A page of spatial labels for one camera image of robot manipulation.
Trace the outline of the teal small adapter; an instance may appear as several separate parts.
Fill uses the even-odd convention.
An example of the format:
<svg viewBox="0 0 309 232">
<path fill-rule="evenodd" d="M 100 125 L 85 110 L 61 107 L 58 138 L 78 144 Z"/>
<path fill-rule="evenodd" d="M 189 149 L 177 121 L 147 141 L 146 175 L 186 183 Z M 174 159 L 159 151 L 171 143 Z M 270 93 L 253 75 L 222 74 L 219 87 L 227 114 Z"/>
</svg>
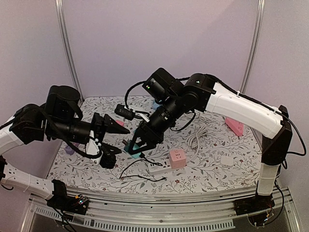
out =
<svg viewBox="0 0 309 232">
<path fill-rule="evenodd" d="M 130 144 L 131 144 L 131 140 L 123 140 L 123 144 L 125 145 L 124 151 L 125 151 L 127 154 L 131 155 L 132 158 L 137 159 L 137 158 L 140 157 L 141 152 L 136 153 L 136 154 L 130 154 L 130 153 L 128 152 L 129 147 L 130 147 Z M 137 150 L 137 149 L 139 149 L 139 148 L 140 148 L 140 147 L 139 147 L 137 144 L 134 144 L 134 146 L 132 147 L 132 150 Z"/>
</svg>

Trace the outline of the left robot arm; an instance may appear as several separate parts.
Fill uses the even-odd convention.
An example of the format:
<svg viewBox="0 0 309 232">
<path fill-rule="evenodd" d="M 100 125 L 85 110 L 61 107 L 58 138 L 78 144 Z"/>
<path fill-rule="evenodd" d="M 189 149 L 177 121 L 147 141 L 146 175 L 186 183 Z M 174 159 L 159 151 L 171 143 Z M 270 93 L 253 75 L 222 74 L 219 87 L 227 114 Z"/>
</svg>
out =
<svg viewBox="0 0 309 232">
<path fill-rule="evenodd" d="M 0 127 L 0 153 L 33 141 L 60 139 L 75 153 L 88 159 L 99 160 L 100 165 L 112 169 L 121 150 L 103 142 L 106 133 L 129 134 L 108 114 L 94 113 L 91 122 L 83 121 L 78 105 L 78 90 L 70 86 L 53 85 L 44 104 L 27 104 Z M 46 200 L 47 205 L 61 212 L 85 215 L 89 199 L 82 194 L 67 194 L 66 184 L 60 180 L 42 179 L 12 166 L 0 159 L 0 184 L 7 190 L 21 188 Z"/>
</svg>

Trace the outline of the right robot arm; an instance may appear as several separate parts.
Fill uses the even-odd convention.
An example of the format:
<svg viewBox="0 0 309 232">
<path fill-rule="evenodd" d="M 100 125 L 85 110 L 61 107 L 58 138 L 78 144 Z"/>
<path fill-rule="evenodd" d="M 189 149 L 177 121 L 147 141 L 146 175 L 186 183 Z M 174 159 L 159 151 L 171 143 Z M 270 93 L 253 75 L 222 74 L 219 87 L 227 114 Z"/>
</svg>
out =
<svg viewBox="0 0 309 232">
<path fill-rule="evenodd" d="M 272 191 L 280 166 L 290 154 L 289 147 L 297 127 L 285 106 L 272 107 L 233 90 L 210 74 L 195 73 L 186 83 L 163 68 L 157 69 L 143 88 L 159 107 L 142 121 L 127 144 L 129 154 L 154 149 L 163 142 L 164 132 L 189 111 L 220 114 L 243 123 L 262 134 L 262 157 L 255 195 L 234 201 L 237 215 L 270 209 Z"/>
</svg>

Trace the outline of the pink cube socket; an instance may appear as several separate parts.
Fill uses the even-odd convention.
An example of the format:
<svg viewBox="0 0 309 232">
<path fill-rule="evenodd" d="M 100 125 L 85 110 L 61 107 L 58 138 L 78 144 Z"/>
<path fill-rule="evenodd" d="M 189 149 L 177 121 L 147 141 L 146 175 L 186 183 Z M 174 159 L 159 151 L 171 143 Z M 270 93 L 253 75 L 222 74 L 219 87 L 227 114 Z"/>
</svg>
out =
<svg viewBox="0 0 309 232">
<path fill-rule="evenodd" d="M 183 149 L 174 149 L 169 152 L 169 161 L 172 169 L 183 168 L 186 165 L 186 155 Z"/>
</svg>

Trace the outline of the purple power strip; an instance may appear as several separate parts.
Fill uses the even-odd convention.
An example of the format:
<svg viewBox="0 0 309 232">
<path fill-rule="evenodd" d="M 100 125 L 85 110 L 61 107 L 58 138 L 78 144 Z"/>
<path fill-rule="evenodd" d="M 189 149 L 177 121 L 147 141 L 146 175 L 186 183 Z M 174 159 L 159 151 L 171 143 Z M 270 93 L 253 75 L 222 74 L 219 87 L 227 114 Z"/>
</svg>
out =
<svg viewBox="0 0 309 232">
<path fill-rule="evenodd" d="M 73 143 L 73 145 L 75 147 L 79 147 L 78 143 Z M 64 150 L 65 150 L 66 154 L 68 154 L 68 155 L 73 155 L 75 153 L 75 151 L 69 145 L 66 145 Z"/>
</svg>

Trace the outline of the white power strip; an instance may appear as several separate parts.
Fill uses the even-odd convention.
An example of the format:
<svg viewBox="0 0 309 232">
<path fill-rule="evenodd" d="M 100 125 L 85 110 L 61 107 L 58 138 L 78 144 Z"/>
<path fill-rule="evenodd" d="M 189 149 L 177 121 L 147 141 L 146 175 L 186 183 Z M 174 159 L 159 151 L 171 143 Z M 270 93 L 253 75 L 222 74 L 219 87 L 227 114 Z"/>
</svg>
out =
<svg viewBox="0 0 309 232">
<path fill-rule="evenodd" d="M 184 167 L 173 169 L 169 161 L 164 161 L 162 163 L 162 166 L 148 163 L 148 173 L 150 175 L 159 175 L 159 174 L 165 174 L 165 173 L 169 173 L 173 171 L 183 171 L 183 170 L 185 170 Z"/>
</svg>

